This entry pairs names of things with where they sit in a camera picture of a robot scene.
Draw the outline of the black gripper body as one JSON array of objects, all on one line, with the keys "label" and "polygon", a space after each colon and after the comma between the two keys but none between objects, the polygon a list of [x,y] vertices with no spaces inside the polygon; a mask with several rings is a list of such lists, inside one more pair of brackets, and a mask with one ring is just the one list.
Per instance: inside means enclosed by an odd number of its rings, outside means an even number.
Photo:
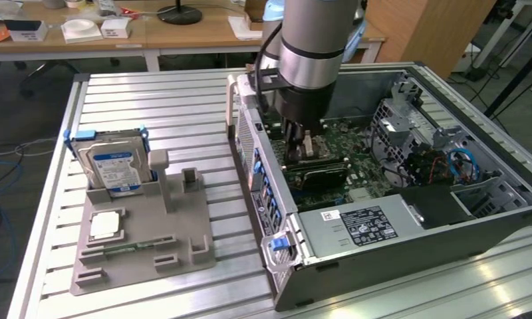
[{"label": "black gripper body", "polygon": [[309,128],[325,115],[336,83],[319,89],[301,89],[289,86],[275,91],[273,106],[280,116]]}]

